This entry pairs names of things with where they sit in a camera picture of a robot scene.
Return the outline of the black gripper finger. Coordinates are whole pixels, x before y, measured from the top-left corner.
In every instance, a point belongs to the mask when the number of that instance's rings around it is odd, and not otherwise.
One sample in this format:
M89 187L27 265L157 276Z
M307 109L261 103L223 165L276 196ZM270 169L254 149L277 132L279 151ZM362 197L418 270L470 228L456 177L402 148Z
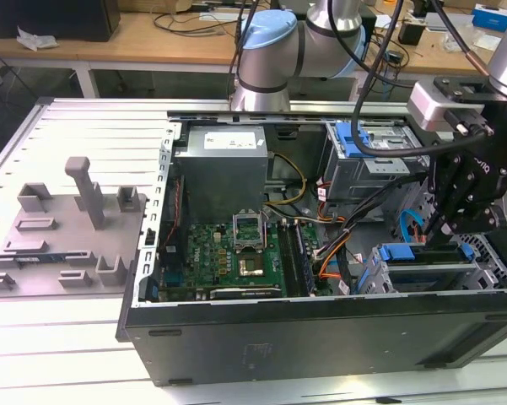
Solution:
M425 230L427 247L448 243L454 235L485 234L507 227L504 211L498 205L477 210L460 208L452 214L435 210Z
M427 236L436 236L444 223L453 216L454 184L462 165L461 153L445 153L432 156L429 165L428 190L433 195L434 213L425 229Z

